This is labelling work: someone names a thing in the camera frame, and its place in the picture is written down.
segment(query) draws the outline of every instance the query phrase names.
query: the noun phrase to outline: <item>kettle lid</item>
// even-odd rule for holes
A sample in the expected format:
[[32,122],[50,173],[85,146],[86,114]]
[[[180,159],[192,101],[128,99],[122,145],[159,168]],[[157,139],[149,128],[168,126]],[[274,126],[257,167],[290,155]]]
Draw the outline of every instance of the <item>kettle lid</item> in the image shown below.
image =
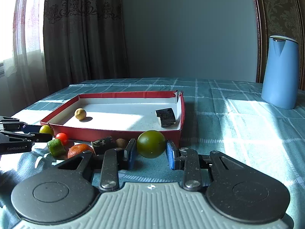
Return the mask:
[[293,41],[293,42],[295,42],[295,43],[297,43],[298,44],[298,42],[296,41],[296,40],[294,40],[294,39],[292,39],[292,38],[289,38],[289,37],[286,37],[286,36],[281,36],[281,35],[271,35],[270,36],[270,38],[272,38],[272,39],[280,39],[280,40],[290,40],[290,41]]

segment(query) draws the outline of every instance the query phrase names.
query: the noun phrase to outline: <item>white crosshair mark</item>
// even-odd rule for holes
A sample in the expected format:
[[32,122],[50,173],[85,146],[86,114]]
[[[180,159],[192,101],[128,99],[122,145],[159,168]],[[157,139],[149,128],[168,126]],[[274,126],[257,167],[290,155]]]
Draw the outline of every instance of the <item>white crosshair mark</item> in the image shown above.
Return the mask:
[[147,186],[147,188],[148,188],[148,189],[150,189],[150,190],[152,190],[152,189],[155,189],[155,188],[156,188],[156,186],[155,186],[155,185],[153,185],[153,184],[150,184],[150,185],[148,185],[148,186]]

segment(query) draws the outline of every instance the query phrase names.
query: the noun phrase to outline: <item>tablecloth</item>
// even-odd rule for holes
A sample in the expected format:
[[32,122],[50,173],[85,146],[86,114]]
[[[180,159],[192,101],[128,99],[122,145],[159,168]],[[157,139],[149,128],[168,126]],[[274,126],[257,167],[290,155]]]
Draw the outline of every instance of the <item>tablecloth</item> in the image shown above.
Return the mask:
[[[295,109],[285,110],[262,100],[262,84],[191,78],[141,78],[85,81],[56,92],[17,113],[28,124],[40,119],[77,94],[122,91],[183,91],[186,117],[181,145],[209,154],[225,154],[283,182],[291,195],[287,214],[295,229],[305,228],[305,92],[298,92]],[[18,222],[10,201],[13,187],[59,161],[46,143],[32,152],[3,155],[0,160],[0,228]],[[202,171],[206,185],[208,175]],[[120,171],[123,182],[181,181],[182,171],[168,168],[165,153],[155,159],[138,156],[133,170]],[[97,185],[96,174],[93,184]]]

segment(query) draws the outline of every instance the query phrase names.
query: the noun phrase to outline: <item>blue kettle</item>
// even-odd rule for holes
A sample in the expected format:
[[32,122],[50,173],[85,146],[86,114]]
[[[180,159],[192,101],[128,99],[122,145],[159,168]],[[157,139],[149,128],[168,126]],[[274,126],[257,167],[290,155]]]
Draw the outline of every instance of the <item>blue kettle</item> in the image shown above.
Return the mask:
[[298,87],[298,42],[285,36],[270,36],[262,99],[280,108],[293,109]]

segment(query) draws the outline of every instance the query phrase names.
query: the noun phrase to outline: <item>gray gripper base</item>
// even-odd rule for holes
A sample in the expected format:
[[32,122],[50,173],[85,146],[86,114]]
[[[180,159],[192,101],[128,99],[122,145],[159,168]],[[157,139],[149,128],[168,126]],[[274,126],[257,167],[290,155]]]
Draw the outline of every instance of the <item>gray gripper base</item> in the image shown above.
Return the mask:
[[288,229],[281,220],[246,225],[213,210],[199,192],[178,183],[125,183],[103,193],[85,215],[58,225],[37,225],[21,220],[15,229]]

